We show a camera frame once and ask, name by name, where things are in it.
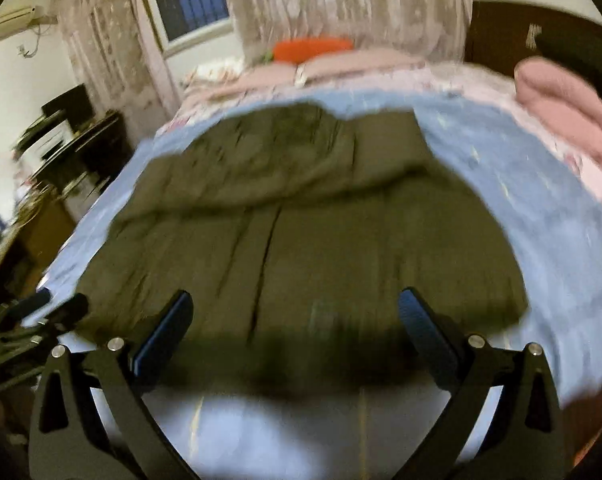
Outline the brown wooden side cabinet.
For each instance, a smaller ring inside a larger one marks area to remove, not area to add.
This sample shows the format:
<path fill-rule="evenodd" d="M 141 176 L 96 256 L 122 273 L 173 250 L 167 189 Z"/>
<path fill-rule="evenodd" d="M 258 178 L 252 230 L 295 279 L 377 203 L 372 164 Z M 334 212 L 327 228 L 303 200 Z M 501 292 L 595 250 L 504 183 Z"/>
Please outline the brown wooden side cabinet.
<path fill-rule="evenodd" d="M 34 294 L 75 227 L 62 200 L 53 198 L 44 200 L 33 217 L 7 231 L 0 243 L 0 305 Z"/>

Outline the white desktop computer tower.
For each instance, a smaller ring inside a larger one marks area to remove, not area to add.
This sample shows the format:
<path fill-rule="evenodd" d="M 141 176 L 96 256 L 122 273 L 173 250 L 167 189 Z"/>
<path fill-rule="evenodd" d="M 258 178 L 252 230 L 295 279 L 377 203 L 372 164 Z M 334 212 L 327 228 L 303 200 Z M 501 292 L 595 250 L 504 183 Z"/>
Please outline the white desktop computer tower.
<path fill-rule="evenodd" d="M 63 205 L 75 222 L 79 222 L 94 206 L 107 183 L 108 180 L 100 179 L 97 174 L 84 171 L 63 188 Z"/>

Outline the white printer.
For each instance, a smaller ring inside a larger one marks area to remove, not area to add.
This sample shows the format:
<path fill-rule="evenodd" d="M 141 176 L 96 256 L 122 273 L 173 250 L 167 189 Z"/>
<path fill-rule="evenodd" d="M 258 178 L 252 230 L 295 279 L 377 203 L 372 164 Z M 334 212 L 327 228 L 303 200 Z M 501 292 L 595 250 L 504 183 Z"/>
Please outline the white printer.
<path fill-rule="evenodd" d="M 27 128 L 14 146 L 16 160 L 29 172 L 40 167 L 74 138 L 73 129 L 64 110 L 43 116 Z"/>

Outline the pink pillow left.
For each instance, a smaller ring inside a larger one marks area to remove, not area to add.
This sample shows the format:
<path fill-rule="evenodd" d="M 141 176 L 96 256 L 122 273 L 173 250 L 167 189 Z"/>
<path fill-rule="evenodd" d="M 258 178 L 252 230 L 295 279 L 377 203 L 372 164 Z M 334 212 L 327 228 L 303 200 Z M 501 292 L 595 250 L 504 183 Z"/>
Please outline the pink pillow left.
<path fill-rule="evenodd" d="M 193 96 L 199 100 L 215 100 L 235 96 L 236 94 L 254 90 L 273 89 L 280 86 L 290 86 L 295 82 L 298 66 L 289 63 L 269 63 L 259 65 L 243 72 L 234 80 L 212 84 L 208 87 L 195 88 L 190 86 L 185 96 Z"/>

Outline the barred window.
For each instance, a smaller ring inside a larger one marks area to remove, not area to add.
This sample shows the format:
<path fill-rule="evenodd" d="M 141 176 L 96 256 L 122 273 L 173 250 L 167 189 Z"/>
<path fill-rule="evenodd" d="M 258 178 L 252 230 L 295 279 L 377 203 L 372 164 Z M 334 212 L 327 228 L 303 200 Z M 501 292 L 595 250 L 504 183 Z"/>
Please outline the barred window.
<path fill-rule="evenodd" d="M 149 14 L 167 56 L 233 30 L 226 0 L 147 0 Z"/>

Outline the pink pillow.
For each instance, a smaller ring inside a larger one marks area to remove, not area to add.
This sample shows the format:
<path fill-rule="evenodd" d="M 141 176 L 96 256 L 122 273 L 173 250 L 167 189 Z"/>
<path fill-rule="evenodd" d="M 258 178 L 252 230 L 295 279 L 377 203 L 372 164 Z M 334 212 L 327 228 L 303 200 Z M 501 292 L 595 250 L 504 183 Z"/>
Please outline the pink pillow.
<path fill-rule="evenodd" d="M 298 66 L 289 63 L 269 63 L 259 65 L 243 72 L 234 80 L 212 84 L 208 87 L 195 88 L 190 86 L 185 96 L 193 96 L 199 100 L 215 100 L 235 96 L 236 94 L 254 90 L 273 89 L 280 86 L 290 86 L 295 82 Z"/>
<path fill-rule="evenodd" d="M 327 53 L 311 58 L 297 68 L 297 78 L 312 81 L 341 75 L 394 70 L 395 68 L 423 66 L 420 56 L 390 48 L 373 48 Z"/>

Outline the pink folded quilt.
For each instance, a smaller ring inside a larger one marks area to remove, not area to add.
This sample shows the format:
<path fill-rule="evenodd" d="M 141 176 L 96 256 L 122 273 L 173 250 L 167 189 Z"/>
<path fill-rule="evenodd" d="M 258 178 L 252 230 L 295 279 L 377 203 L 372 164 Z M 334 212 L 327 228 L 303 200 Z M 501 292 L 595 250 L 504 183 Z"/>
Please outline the pink folded quilt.
<path fill-rule="evenodd" d="M 514 70 L 516 100 L 544 127 L 602 170 L 602 99 L 584 79 L 540 56 Z"/>

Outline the dark wooden headboard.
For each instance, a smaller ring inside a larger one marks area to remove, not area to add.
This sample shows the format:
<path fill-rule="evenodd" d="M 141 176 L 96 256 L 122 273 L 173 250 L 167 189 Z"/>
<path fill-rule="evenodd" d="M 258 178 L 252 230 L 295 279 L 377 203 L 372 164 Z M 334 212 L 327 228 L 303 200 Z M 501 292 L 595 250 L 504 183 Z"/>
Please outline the dark wooden headboard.
<path fill-rule="evenodd" d="M 602 25 L 563 10 L 522 1 L 474 0 L 464 61 L 507 77 L 524 58 L 538 55 L 544 30 L 602 38 Z"/>

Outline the dark olive hooded puffer jacket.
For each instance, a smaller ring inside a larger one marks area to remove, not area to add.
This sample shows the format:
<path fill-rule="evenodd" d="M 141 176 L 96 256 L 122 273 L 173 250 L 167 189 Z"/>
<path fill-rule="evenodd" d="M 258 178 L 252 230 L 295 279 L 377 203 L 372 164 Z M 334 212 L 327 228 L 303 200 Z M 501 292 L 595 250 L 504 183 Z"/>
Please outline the dark olive hooded puffer jacket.
<path fill-rule="evenodd" d="M 502 226 L 412 110 L 266 107 L 149 162 L 77 283 L 77 330 L 130 335 L 183 290 L 202 386 L 317 393 L 389 382 L 371 359 L 407 345 L 408 287 L 467 332 L 505 330 L 528 307 Z"/>

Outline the white wall air conditioner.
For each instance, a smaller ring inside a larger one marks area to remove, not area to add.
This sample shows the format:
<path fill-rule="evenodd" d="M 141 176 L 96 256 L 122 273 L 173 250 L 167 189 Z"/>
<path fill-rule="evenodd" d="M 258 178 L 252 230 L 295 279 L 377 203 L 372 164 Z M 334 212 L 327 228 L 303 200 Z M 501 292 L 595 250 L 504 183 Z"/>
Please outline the white wall air conditioner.
<path fill-rule="evenodd" d="M 36 6 L 24 6 L 0 15 L 0 41 L 29 28 L 36 18 Z"/>

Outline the pink lace curtain left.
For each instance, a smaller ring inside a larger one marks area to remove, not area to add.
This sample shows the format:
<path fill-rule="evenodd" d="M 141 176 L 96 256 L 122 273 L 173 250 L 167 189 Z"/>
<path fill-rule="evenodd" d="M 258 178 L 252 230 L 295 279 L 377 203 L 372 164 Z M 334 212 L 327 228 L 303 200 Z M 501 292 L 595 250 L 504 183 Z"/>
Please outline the pink lace curtain left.
<path fill-rule="evenodd" d="M 181 106 L 144 0 L 52 0 L 75 77 L 95 112 L 123 115 L 130 142 Z"/>

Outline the blue plaid bed blanket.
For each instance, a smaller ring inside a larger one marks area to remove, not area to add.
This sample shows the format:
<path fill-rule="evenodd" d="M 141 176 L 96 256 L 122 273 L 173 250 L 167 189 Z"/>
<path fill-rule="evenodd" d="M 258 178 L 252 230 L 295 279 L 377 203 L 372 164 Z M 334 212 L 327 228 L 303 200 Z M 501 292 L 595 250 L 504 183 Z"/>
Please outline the blue plaid bed blanket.
<path fill-rule="evenodd" d="M 80 277 L 152 159 L 182 153 L 224 119 L 301 103 L 345 119 L 412 110 L 438 161 L 478 194 L 502 226 L 522 270 L 528 307 L 520 320 L 491 335 L 464 332 L 508 349 L 540 344 L 561 408 L 601 390 L 602 203 L 512 115 L 447 93 L 318 91 L 234 106 L 142 142 L 47 269 L 44 284 L 54 303 L 78 292 Z M 203 477 L 390 478 L 446 400 L 401 326 L 407 345 L 393 344 L 371 359 L 389 382 L 365 377 L 338 390 L 299 394 L 216 390 L 200 384 L 184 338 L 146 401 L 176 450 Z"/>

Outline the pink lace curtain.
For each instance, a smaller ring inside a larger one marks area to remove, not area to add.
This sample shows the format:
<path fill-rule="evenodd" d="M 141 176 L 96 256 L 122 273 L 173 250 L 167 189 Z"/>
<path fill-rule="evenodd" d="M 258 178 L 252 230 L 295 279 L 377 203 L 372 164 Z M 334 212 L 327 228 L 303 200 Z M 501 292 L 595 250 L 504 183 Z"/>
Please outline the pink lace curtain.
<path fill-rule="evenodd" d="M 52 0 L 75 77 L 95 112 L 123 115 L 130 142 L 181 106 L 144 0 Z"/>
<path fill-rule="evenodd" d="M 472 0 L 226 0 L 243 55 L 264 58 L 281 40 L 341 37 L 430 62 L 464 56 Z"/>

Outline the black garment on quilt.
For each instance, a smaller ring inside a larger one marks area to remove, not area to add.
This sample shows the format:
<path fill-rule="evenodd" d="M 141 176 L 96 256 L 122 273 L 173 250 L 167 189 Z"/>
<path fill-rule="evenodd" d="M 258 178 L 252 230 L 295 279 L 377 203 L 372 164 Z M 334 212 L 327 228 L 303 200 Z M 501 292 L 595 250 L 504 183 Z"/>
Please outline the black garment on quilt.
<path fill-rule="evenodd" d="M 585 79 L 602 99 L 602 37 L 544 30 L 536 37 L 544 56 Z"/>

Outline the black computer monitor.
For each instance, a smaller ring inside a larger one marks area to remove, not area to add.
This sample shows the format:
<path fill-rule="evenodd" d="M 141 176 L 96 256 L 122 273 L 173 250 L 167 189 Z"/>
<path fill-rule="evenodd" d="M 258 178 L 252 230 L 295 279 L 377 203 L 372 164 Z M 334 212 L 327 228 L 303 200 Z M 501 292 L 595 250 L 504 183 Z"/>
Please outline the black computer monitor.
<path fill-rule="evenodd" d="M 78 84 L 47 102 L 42 106 L 42 112 L 46 117 L 63 112 L 74 131 L 80 130 L 95 116 L 85 84 Z"/>

